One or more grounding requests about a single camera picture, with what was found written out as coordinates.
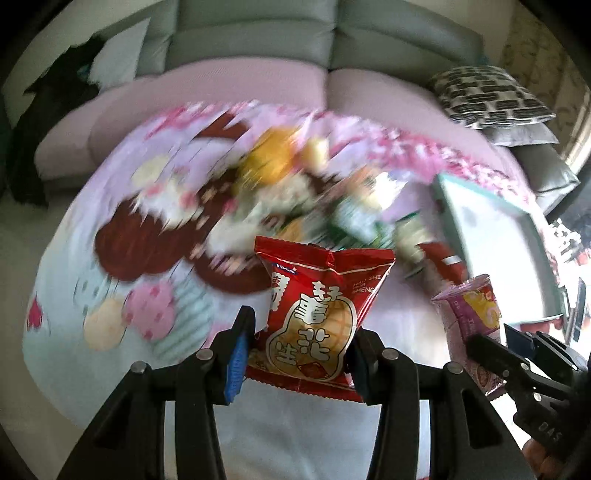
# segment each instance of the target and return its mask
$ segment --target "pink snack package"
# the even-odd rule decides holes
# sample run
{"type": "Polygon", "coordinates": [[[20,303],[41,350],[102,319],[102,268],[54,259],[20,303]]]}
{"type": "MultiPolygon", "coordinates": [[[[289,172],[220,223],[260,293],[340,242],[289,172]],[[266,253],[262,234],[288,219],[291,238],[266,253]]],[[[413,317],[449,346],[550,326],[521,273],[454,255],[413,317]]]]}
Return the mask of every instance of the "pink snack package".
{"type": "Polygon", "coordinates": [[[502,385],[502,378],[468,358],[466,341],[481,333],[501,341],[501,311],[488,275],[479,275],[433,297],[446,331],[452,361],[461,364],[487,395],[502,385]]]}

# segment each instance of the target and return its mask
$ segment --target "red snack bag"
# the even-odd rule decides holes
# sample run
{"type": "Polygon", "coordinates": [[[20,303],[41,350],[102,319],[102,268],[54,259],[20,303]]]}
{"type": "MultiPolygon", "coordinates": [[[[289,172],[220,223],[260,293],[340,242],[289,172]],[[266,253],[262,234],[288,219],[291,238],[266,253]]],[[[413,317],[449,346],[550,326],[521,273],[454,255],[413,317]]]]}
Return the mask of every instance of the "red snack bag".
{"type": "Polygon", "coordinates": [[[449,280],[454,285],[461,285],[468,280],[466,264],[446,244],[430,242],[418,246],[425,252],[425,257],[433,263],[444,280],[449,280]]]}
{"type": "Polygon", "coordinates": [[[255,251],[270,267],[273,293],[267,328],[256,336],[246,376],[360,401],[343,373],[345,351],[392,268],[394,252],[331,252],[261,236],[255,251]]]}

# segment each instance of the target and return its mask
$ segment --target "human hand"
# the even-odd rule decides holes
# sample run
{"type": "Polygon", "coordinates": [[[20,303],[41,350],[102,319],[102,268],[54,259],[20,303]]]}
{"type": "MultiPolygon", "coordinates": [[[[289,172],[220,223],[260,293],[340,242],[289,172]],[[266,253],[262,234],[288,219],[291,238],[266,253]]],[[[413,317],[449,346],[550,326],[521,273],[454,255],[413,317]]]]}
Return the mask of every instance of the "human hand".
{"type": "Polygon", "coordinates": [[[564,464],[560,460],[549,456],[548,451],[542,444],[536,442],[534,439],[529,439],[525,442],[521,451],[538,479],[556,479],[564,468],[564,464]]]}

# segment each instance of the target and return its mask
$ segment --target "black and white pillow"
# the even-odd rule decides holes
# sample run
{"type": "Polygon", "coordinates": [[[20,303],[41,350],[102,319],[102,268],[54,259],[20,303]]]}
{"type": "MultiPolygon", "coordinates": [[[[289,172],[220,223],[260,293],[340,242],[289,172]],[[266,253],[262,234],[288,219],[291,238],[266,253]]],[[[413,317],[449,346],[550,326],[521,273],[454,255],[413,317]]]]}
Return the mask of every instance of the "black and white pillow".
{"type": "Polygon", "coordinates": [[[499,67],[457,67],[438,73],[430,85],[449,118],[464,127],[509,128],[556,116],[499,67]]]}

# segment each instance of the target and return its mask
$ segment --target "snack pile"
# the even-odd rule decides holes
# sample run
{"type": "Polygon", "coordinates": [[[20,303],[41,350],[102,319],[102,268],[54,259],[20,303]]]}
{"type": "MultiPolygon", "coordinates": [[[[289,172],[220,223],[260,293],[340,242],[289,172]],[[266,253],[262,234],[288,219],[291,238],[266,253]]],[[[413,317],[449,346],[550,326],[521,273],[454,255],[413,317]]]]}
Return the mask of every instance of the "snack pile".
{"type": "Polygon", "coordinates": [[[382,221],[406,184],[362,167],[326,180],[327,138],[297,148],[297,129],[270,128],[236,170],[233,197],[209,232],[209,255],[248,255],[258,235],[343,248],[392,248],[394,226],[382,221]]]}
{"type": "Polygon", "coordinates": [[[395,251],[407,278],[418,279],[440,303],[452,360],[492,391],[499,379],[469,360],[465,349],[474,333],[499,339],[501,314],[490,281],[469,280],[463,261],[425,227],[420,212],[395,225],[382,219],[409,173],[365,164],[327,181],[328,162],[327,138],[300,146],[297,128],[270,128],[232,175],[227,170],[220,177],[228,185],[223,214],[203,249],[208,258],[256,253],[268,272],[257,266],[259,283],[270,277],[272,287],[267,327],[257,334],[247,375],[294,391],[359,400],[343,372],[345,351],[395,251]]]}

